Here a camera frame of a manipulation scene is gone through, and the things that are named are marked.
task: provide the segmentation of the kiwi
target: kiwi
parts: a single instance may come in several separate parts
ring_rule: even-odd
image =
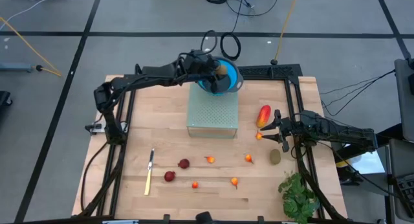
[[[270,152],[270,162],[271,162],[273,165],[277,165],[277,164],[279,164],[280,160],[281,160],[281,157],[280,157],[280,151],[279,151],[279,150],[277,150],[277,149],[273,149],[273,150]]]

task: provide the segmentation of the black metal frame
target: black metal frame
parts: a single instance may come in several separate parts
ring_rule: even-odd
[[[246,66],[246,67],[239,67],[240,73],[243,75],[243,78],[245,80],[274,80],[274,81],[283,81],[285,84],[285,90],[286,90],[286,97],[287,97],[287,104],[289,109],[289,116],[292,120],[295,120],[295,112],[294,112],[294,104],[292,99],[292,93],[290,90],[290,84],[293,84],[295,88],[295,94],[296,94],[296,100],[298,102],[298,109],[299,112],[304,110],[303,107],[303,100],[301,97],[301,91],[300,91],[300,85],[299,85],[299,76],[302,76],[302,71],[299,64],[293,64],[293,65],[269,65],[269,66]],[[126,124],[127,126],[131,123],[131,116],[132,116],[132,110],[135,100],[135,91],[131,91],[130,98],[129,98],[129,104],[127,108],[127,117],[126,117]],[[125,95],[121,98],[118,106],[118,111],[116,113],[116,119],[120,120],[122,115],[122,110],[124,107],[124,101],[125,101]],[[115,145],[111,145],[109,148],[108,158],[107,158],[107,164],[105,167],[105,173],[103,175],[103,183],[108,180],[112,165],[113,165],[113,159],[115,154]],[[296,150],[299,152],[296,152],[298,155],[300,154],[300,147],[296,147]],[[122,167],[124,165],[124,157],[125,157],[125,151],[126,151],[126,144],[123,144],[120,146],[120,152],[119,152],[119,160],[121,163],[121,169],[120,173],[117,175],[114,186],[113,186],[113,195],[111,198],[111,204],[110,204],[110,210],[109,210],[109,216],[114,217],[116,212],[116,204],[118,201],[118,193],[120,188],[120,180],[121,180],[121,173],[122,173]],[[312,154],[312,148],[307,148],[307,158],[309,162],[309,170],[310,170],[310,176],[316,183],[316,186],[318,186],[318,176],[316,175],[316,167],[314,164],[313,154]],[[298,157],[297,159],[298,164],[303,163],[303,159]],[[101,198],[101,201],[98,204],[97,209],[97,216],[103,215],[103,209],[105,205],[105,196]],[[320,207],[318,209],[318,216],[321,219],[325,219],[325,213],[323,212],[323,208]]]

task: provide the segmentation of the gray floor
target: gray floor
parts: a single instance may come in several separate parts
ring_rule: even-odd
[[[7,18],[35,1],[0,0]],[[78,31],[85,28],[94,0],[49,0],[11,20],[24,31]],[[274,0],[249,0],[260,13]],[[279,0],[269,14],[240,17],[237,32],[280,32],[292,0]],[[403,34],[414,34],[411,0],[386,0]],[[237,3],[231,3],[237,9]],[[226,5],[204,0],[101,0],[91,31],[204,32],[231,30],[235,21]],[[392,34],[378,0],[298,0],[287,32]],[[12,222],[38,157],[80,37],[31,36],[26,39],[63,73],[0,73],[0,90],[12,92],[14,105],[0,128],[0,223]],[[93,89],[106,74],[133,72],[135,63],[162,65],[179,52],[198,48],[200,38],[89,37],[63,109],[52,146],[30,204],[26,221],[65,218],[71,214],[89,135],[83,126],[96,113]],[[206,42],[211,47],[213,39]],[[274,57],[277,38],[240,38],[237,65],[264,65]],[[414,53],[414,39],[404,40]],[[235,52],[230,40],[229,54]],[[395,39],[285,38],[280,63],[300,63],[305,76],[318,79],[320,91],[353,84],[393,69],[402,54]],[[18,37],[0,36],[0,61],[44,64]],[[344,95],[322,96],[330,101]],[[332,105],[337,110],[345,102]],[[382,131],[400,122],[394,76],[378,81],[336,119]],[[384,199],[343,188],[347,211],[357,221],[384,218]]]

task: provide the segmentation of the knife handle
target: knife handle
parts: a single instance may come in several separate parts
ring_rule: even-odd
[[[149,195],[149,187],[151,186],[151,172],[152,170],[148,170],[148,176],[147,176],[147,183],[145,184],[145,192],[144,195]]]

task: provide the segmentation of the leafy plant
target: leafy plant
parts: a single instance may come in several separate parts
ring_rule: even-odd
[[[291,173],[279,185],[278,192],[283,193],[283,211],[286,216],[299,224],[307,224],[307,219],[313,216],[320,204],[315,193],[303,186],[301,180],[302,176],[299,173]]]

